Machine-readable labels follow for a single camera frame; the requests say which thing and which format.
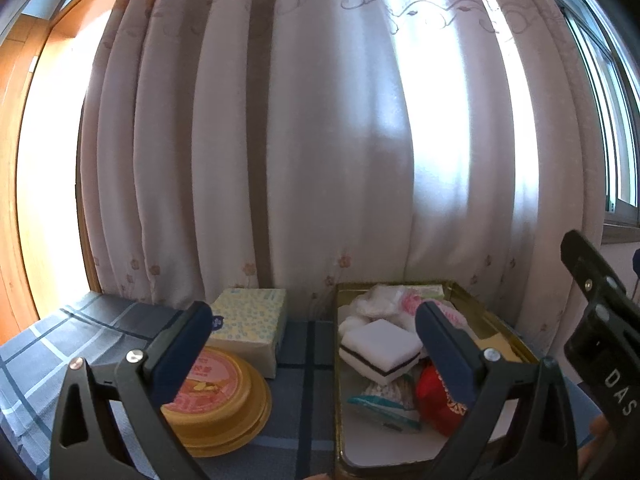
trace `plaid tablecloth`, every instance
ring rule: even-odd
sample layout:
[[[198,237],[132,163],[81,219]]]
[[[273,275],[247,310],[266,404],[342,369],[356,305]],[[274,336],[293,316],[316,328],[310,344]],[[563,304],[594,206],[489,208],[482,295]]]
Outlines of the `plaid tablecloth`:
[[[146,348],[180,312],[89,293],[0,347],[0,428],[38,479],[49,478],[53,417],[66,364],[119,361]],[[268,381],[273,410],[262,433],[228,455],[198,460],[212,479],[291,480],[333,468],[333,327],[290,322],[278,373]],[[114,414],[137,468],[156,478],[119,402]]]

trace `white curtain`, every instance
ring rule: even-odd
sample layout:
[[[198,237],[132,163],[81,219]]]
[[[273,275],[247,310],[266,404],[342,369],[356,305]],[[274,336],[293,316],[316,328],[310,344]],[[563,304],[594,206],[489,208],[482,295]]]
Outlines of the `white curtain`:
[[[604,216],[581,63],[553,0],[118,0],[82,124],[100,283],[318,317],[337,282],[454,279],[548,349],[562,236]]]

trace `round container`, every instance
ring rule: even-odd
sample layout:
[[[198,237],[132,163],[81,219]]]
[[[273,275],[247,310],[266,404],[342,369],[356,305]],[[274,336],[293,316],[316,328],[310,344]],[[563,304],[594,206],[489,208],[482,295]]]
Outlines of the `round container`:
[[[271,393],[247,362],[205,348],[162,413],[193,456],[217,456],[260,433],[271,413]]]

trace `tissue box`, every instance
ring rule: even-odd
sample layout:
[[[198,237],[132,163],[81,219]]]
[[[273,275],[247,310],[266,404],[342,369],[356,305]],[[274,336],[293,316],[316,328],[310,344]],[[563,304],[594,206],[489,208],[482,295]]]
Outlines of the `tissue box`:
[[[273,379],[287,321],[286,300],[282,288],[228,288],[211,304],[207,346],[233,352]]]

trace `red pouch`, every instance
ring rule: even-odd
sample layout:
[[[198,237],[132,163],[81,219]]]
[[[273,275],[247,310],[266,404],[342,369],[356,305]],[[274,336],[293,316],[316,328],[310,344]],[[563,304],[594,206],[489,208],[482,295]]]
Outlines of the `red pouch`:
[[[420,418],[446,437],[456,431],[466,413],[466,406],[451,398],[433,364],[422,371],[415,386],[415,398]]]

